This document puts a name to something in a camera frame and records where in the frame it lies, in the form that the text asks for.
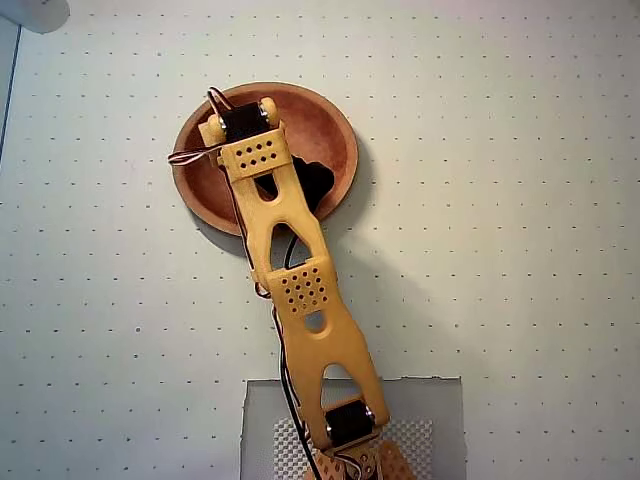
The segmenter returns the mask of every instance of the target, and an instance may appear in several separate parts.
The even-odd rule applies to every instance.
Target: white surface
[[[1,165],[0,478],[238,478],[276,335],[165,155],[252,80],[357,130],[342,291],[381,375],[462,375],[469,478],[638,478],[637,2],[71,8],[24,32]]]

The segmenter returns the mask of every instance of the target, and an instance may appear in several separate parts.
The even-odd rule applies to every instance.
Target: black wire
[[[293,238],[289,242],[289,246],[287,247],[287,253],[284,255],[284,268],[289,270],[291,268],[291,255],[293,254],[293,249],[296,246],[296,242],[298,241],[298,236],[294,233]]]
[[[278,338],[280,339],[280,382],[282,383],[282,390],[284,391],[284,396],[287,399],[287,405],[289,406],[289,411],[291,412],[291,418],[293,419],[293,424],[296,427],[296,432],[298,433],[298,438],[300,439],[300,443],[302,443],[302,448],[304,449],[304,453],[307,456],[307,460],[309,461],[309,465],[311,466],[311,471],[313,472],[313,476],[316,480],[322,480],[322,476],[320,475],[320,471],[318,470],[318,466],[316,465],[316,461],[313,459],[313,455],[311,454],[311,449],[307,444],[305,439],[304,427],[300,424],[300,419],[298,418],[298,413],[296,412],[296,407],[293,404],[293,398],[291,395],[291,386],[290,386],[290,377],[288,378],[289,369],[287,368],[287,357],[284,347],[284,337],[282,335],[282,328],[280,326],[280,322],[278,321],[278,313],[276,311],[276,307],[274,305],[272,310],[273,321],[276,325],[276,331],[278,332]]]

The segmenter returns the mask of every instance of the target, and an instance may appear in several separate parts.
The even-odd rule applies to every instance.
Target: ventilation holes
[[[289,279],[282,279],[282,284],[286,285],[284,293],[287,295],[287,302],[289,302],[293,313],[305,310],[310,305],[318,305],[321,301],[327,302],[329,300],[324,293],[325,287],[321,284],[322,279],[316,277],[318,283],[311,282],[309,279],[311,273],[317,274],[318,269],[298,271]]]

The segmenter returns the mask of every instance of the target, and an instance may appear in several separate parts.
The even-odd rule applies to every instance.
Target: bowl rim
[[[346,144],[347,159],[345,162],[345,175],[342,177],[340,183],[336,183],[328,195],[325,195],[321,200],[318,208],[316,209],[316,217],[318,220],[326,218],[345,198],[353,179],[355,177],[356,168],[358,165],[358,144],[356,142],[355,133],[353,127],[344,116],[344,114],[331,103],[327,98],[323,97],[319,93],[309,90],[308,88],[301,87],[290,83],[283,82],[252,82],[238,85],[227,90],[224,90],[224,94],[227,96],[233,96],[243,94],[247,92],[253,92],[255,90],[267,90],[267,91],[284,91],[287,93],[295,93],[306,99],[318,104],[323,110],[327,111],[331,118],[336,122],[338,129],[340,130]],[[211,107],[208,101],[204,101],[186,120],[178,136],[176,138],[173,151],[180,151],[184,149],[186,140],[189,137],[189,133],[194,128],[198,128],[200,118],[202,118],[207,111],[211,111]],[[189,209],[200,219],[207,224],[211,225],[218,230],[232,234],[240,235],[240,228],[238,224],[233,221],[219,216],[205,207],[205,205],[194,194],[194,191],[189,187],[187,181],[186,171],[187,166],[172,166],[173,179],[182,197],[184,203]]]

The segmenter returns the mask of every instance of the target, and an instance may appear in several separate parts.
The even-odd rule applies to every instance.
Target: wire
[[[289,369],[287,368],[287,357],[284,347],[284,337],[282,335],[282,326],[278,321],[278,312],[276,310],[275,305],[271,310],[271,314],[273,316],[273,321],[276,325],[276,331],[278,332],[278,338],[280,339],[280,381],[282,382],[282,390],[284,391],[284,396],[287,400],[287,405],[289,406],[289,411],[291,412],[291,418],[293,419],[293,424],[296,427],[296,432],[298,433],[298,438],[300,439],[300,443],[302,443],[302,448],[304,450],[305,455],[307,456],[307,460],[309,461],[309,465],[311,466],[311,471],[313,472],[313,476],[316,480],[322,480],[322,476],[320,475],[320,471],[318,470],[318,466],[316,465],[316,461],[311,454],[311,449],[309,448],[309,444],[305,439],[305,429],[300,424],[300,418],[298,418],[298,413],[296,411],[296,407],[293,404],[293,398],[290,390],[290,381],[291,378],[288,377]]]
[[[334,457],[339,458],[343,462],[348,463],[353,468],[355,468],[358,476],[354,480],[360,480],[362,478],[362,467],[353,458],[348,457],[347,455],[340,455],[338,453],[336,453]]]
[[[291,255],[293,254],[293,249],[296,246],[296,242],[298,241],[298,236],[294,233],[293,238],[289,242],[289,246],[287,247],[287,253],[284,254],[284,268],[287,270],[291,269]]]
[[[211,147],[201,147],[194,150],[183,150],[180,152],[174,152],[169,155],[169,164],[175,166],[189,165],[197,160],[200,160],[205,155],[212,153],[213,151],[221,147],[221,143],[212,145]]]

